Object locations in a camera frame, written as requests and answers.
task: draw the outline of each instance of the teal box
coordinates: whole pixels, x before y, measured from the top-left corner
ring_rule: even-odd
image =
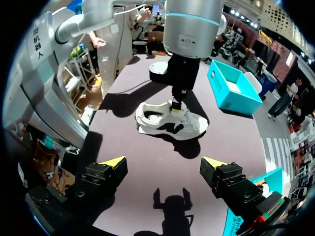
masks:
[[[244,73],[230,65],[213,60],[208,79],[220,109],[252,115],[262,105]]]

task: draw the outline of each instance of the shoe sole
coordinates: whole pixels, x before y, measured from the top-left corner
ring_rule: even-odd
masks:
[[[197,137],[202,135],[202,134],[198,134],[197,136],[194,136],[191,138],[185,138],[185,137],[180,136],[180,135],[169,133],[166,130],[156,130],[156,129],[151,129],[151,128],[144,128],[144,127],[141,127],[141,125],[139,125],[138,131],[140,134],[147,134],[147,135],[166,134],[166,135],[169,135],[178,141],[190,140],[190,139],[194,139],[194,138],[197,138]]]

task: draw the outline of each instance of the table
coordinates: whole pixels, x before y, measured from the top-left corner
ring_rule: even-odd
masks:
[[[200,160],[207,156],[236,162],[251,178],[266,172],[262,142],[253,118],[218,109],[206,76],[209,66],[203,63],[186,104],[191,111],[208,117],[210,125],[205,135],[197,140],[176,142],[139,134],[134,118],[138,105],[143,101],[160,104],[172,98],[171,87],[151,82],[148,70],[152,63],[169,58],[135,56],[109,90],[90,125],[81,150],[84,156],[79,164],[81,169],[93,160],[103,162],[122,155],[127,157],[128,165],[128,174],[117,189],[115,202],[93,225],[120,236],[149,235],[136,234],[140,231],[161,235],[163,230],[168,235],[165,231],[170,230],[169,224],[173,224],[173,235],[219,236],[224,230],[227,206],[214,197],[199,174]],[[178,214],[182,218],[176,223],[163,223],[163,212],[153,209],[153,196],[158,188],[162,203],[169,196],[182,196],[169,198],[177,205],[183,202],[185,188],[190,193],[191,210],[182,209]],[[181,225],[188,223],[184,213],[193,215],[190,228]]]

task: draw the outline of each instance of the person in white shirt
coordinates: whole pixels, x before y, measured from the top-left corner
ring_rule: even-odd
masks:
[[[114,13],[134,9],[136,5],[114,6]],[[119,72],[132,59],[132,37],[130,28],[135,23],[141,23],[151,18],[151,12],[148,8],[144,9],[142,15],[135,9],[129,13],[115,15],[115,24],[92,31],[90,36],[93,46],[97,48],[97,62],[99,72],[102,77],[102,97],[104,99],[108,90],[114,83],[116,77],[116,66]]]
[[[302,80],[298,78],[295,83],[293,83],[291,86],[286,86],[286,94],[283,95],[268,111],[268,118],[274,117],[276,118],[278,115],[280,115],[282,112],[286,110],[286,108],[289,106],[290,102],[292,101],[293,97],[296,99],[299,98],[299,96],[296,94],[298,92],[298,87],[302,85]]]

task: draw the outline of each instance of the white sneaker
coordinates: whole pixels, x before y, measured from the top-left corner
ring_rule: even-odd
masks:
[[[171,112],[172,102],[161,105],[141,103],[136,110],[136,121],[141,134],[167,134],[176,140],[188,140],[203,134],[208,128],[208,121],[188,109]]]

